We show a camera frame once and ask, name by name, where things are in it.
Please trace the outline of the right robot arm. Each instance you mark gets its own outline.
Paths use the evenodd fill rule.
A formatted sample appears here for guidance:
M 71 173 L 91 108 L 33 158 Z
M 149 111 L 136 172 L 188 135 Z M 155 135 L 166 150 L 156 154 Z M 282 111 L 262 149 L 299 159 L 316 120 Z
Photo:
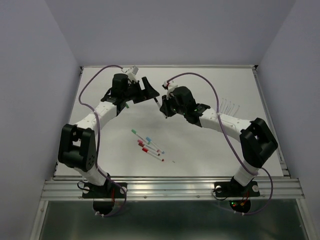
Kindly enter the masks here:
M 160 111 L 166 117 L 182 115 L 190 124 L 215 130 L 240 143 L 243 160 L 231 179 L 230 189 L 235 195 L 246 192 L 248 184 L 278 148 L 267 123 L 259 117 L 255 120 L 236 118 L 217 112 L 209 105 L 197 103 L 185 86 L 175 84 L 163 88 L 167 93 L 162 96 Z

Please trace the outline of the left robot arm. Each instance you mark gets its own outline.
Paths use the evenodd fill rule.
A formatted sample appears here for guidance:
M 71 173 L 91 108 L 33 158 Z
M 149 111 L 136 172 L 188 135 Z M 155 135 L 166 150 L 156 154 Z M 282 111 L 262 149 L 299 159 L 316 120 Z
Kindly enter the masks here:
M 160 95 L 147 77 L 142 78 L 142 83 L 144 88 L 141 88 L 138 80 L 130 79 L 128 73 L 115 74 L 111 88 L 97 107 L 91 107 L 91 113 L 77 123 L 62 127 L 58 161 L 76 170 L 93 184 L 95 193 L 100 197 L 111 193 L 111 180 L 110 176 L 99 168 L 96 137 L 101 135 L 101 129 L 109 121 L 121 113 L 127 102 L 138 104 Z

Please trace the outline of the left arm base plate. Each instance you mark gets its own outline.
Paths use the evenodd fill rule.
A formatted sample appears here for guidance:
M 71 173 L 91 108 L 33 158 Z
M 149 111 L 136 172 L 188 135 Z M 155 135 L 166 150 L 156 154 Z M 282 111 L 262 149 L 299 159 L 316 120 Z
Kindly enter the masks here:
M 94 185 L 89 182 L 79 181 L 78 189 L 82 191 L 83 199 L 93 199 L 92 208 L 96 216 L 102 218 L 113 217 L 120 213 L 127 203 L 126 182 L 121 182 L 119 186 L 107 182 L 103 186 Z

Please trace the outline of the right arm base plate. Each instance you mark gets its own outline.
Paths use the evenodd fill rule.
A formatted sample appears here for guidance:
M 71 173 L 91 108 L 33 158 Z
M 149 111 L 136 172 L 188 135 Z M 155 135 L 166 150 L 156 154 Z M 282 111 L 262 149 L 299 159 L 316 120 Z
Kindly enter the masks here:
M 247 215 L 251 209 L 251 198 L 260 197 L 256 181 L 242 186 L 233 181 L 218 181 L 214 184 L 212 196 L 218 201 L 229 200 L 229 206 L 236 214 Z

